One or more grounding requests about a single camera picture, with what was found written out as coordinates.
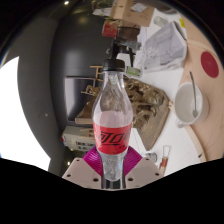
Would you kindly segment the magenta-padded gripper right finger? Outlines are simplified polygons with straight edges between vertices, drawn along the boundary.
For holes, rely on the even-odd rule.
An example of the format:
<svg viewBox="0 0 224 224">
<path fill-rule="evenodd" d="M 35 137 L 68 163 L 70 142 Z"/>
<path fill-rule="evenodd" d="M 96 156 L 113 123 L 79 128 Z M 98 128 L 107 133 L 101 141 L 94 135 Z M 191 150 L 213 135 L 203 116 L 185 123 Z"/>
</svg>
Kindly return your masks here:
<svg viewBox="0 0 224 224">
<path fill-rule="evenodd" d="M 162 174 L 149 157 L 142 157 L 132 147 L 128 148 L 123 162 L 126 189 L 143 187 L 160 178 Z"/>
</svg>

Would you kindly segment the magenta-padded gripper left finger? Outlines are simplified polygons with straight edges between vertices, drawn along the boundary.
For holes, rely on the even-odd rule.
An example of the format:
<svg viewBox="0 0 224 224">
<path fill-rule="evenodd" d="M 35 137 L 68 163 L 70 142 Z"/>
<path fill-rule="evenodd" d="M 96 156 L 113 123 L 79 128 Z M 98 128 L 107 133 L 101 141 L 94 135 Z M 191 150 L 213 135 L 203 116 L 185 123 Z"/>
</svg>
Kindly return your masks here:
<svg viewBox="0 0 224 224">
<path fill-rule="evenodd" d="M 62 176 L 76 185 L 84 188 L 102 188 L 102 162 L 95 147 L 83 158 L 75 158 Z"/>
</svg>

